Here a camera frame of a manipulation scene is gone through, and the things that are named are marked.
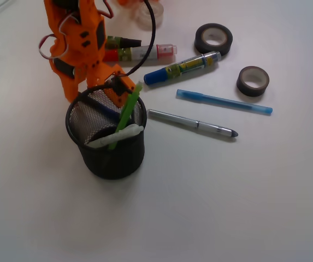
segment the label on marker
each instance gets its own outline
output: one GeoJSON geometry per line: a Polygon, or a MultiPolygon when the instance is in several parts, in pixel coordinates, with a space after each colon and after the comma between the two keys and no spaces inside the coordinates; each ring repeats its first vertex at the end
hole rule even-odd
{"type": "Polygon", "coordinates": [[[203,66],[201,66],[201,67],[197,67],[197,68],[189,69],[189,70],[187,70],[187,71],[181,72],[180,74],[181,74],[181,75],[184,75],[184,74],[186,74],[186,73],[193,72],[193,71],[195,71],[195,70],[198,70],[198,69],[203,69],[203,68],[205,68],[205,66],[204,66],[204,65],[203,65],[203,66]]]}
{"type": "MultiPolygon", "coordinates": [[[[148,46],[131,48],[132,60],[142,60],[145,56],[148,46]]],[[[151,49],[148,59],[157,59],[157,47],[154,45],[151,49]]]]}

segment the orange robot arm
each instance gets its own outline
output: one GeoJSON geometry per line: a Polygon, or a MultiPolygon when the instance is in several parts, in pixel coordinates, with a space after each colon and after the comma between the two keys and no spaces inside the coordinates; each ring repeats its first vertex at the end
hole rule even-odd
{"type": "MultiPolygon", "coordinates": [[[[94,0],[44,0],[44,3],[49,26],[56,37],[50,50],[50,64],[61,78],[69,102],[77,97],[78,84],[85,79],[90,88],[104,84],[111,75],[123,73],[119,65],[110,67],[102,62],[107,38],[101,14],[109,15],[97,10],[94,0]]],[[[134,87],[128,77],[121,78],[121,82],[130,90],[134,87]]],[[[118,96],[110,91],[107,95],[121,107],[128,94],[118,96]]]]}

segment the tape roll hole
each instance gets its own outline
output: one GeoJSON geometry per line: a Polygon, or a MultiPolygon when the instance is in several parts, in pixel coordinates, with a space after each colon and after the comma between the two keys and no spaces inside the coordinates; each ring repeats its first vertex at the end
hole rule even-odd
{"type": "Polygon", "coordinates": [[[202,33],[202,40],[211,46],[220,46],[227,42],[226,33],[219,28],[208,28],[202,33]]]}
{"type": "Polygon", "coordinates": [[[252,88],[263,87],[267,82],[267,76],[257,68],[250,68],[241,75],[241,80],[252,88]]]}
{"type": "MultiPolygon", "coordinates": [[[[156,1],[150,1],[150,6],[154,12],[155,24],[156,26],[159,26],[163,20],[163,12],[164,12],[163,5],[156,1]]],[[[143,2],[140,4],[140,7],[139,7],[139,19],[138,20],[142,26],[146,26],[148,28],[152,26],[149,9],[146,7],[146,4],[143,2]]]]}

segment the pen tip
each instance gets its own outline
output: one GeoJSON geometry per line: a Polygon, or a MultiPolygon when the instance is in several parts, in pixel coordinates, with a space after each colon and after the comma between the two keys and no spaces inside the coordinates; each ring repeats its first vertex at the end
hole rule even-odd
{"type": "Polygon", "coordinates": [[[232,137],[236,138],[239,134],[237,132],[235,132],[234,130],[232,130],[232,137]]]}

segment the pen holder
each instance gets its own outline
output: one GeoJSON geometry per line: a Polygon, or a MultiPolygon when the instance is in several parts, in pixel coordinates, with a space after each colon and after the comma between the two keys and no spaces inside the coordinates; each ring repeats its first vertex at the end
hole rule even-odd
{"type": "MultiPolygon", "coordinates": [[[[86,166],[95,175],[107,180],[129,176],[140,167],[144,159],[144,131],[119,141],[114,150],[108,150],[108,146],[87,146],[91,141],[115,133],[121,110],[101,87],[94,87],[79,94],[66,115],[68,134],[79,147],[86,166]]],[[[139,98],[127,125],[137,124],[145,128],[146,116],[144,103],[139,98]]]]}

